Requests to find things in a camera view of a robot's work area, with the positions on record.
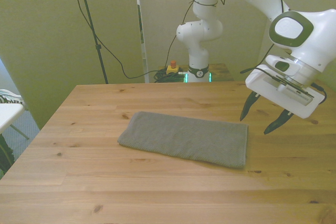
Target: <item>wooden table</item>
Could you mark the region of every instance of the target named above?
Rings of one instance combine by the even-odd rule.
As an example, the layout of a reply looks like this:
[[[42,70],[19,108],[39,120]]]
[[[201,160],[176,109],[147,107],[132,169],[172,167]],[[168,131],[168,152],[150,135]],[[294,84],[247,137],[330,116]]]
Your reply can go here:
[[[336,95],[264,136],[260,98],[235,170],[119,146],[138,111],[239,122],[243,82],[77,86],[0,180],[0,223],[335,223]]]

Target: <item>folded towel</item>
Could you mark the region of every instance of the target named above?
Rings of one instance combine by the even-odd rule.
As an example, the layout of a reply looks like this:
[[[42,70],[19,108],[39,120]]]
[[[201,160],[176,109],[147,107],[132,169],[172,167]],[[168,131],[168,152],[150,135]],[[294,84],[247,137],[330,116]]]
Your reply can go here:
[[[247,130],[248,126],[240,123],[138,112],[118,143],[142,151],[243,168]]]

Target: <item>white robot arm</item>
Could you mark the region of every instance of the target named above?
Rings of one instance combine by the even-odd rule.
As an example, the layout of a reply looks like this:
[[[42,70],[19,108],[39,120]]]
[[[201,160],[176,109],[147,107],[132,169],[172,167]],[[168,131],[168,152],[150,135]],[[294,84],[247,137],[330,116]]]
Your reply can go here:
[[[189,56],[189,81],[208,81],[208,53],[201,41],[218,38],[223,26],[216,18],[218,0],[195,0],[193,11],[200,19],[182,24],[177,37],[186,44]],[[273,43],[292,51],[289,58],[269,55],[246,79],[252,89],[240,119],[262,95],[285,110],[265,130],[265,134],[284,124],[293,114],[307,118],[324,96],[309,86],[336,58],[336,10],[319,13],[291,11],[282,0],[245,0],[272,21],[269,36]]]

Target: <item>white chair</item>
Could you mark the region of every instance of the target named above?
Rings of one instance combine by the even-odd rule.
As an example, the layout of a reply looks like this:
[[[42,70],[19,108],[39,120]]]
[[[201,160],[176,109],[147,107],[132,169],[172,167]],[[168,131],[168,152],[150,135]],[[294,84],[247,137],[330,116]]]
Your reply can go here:
[[[25,112],[25,108],[19,103],[0,103],[0,134],[2,134],[5,129],[12,127],[27,140],[29,137],[20,131],[17,127],[12,125],[22,114]]]

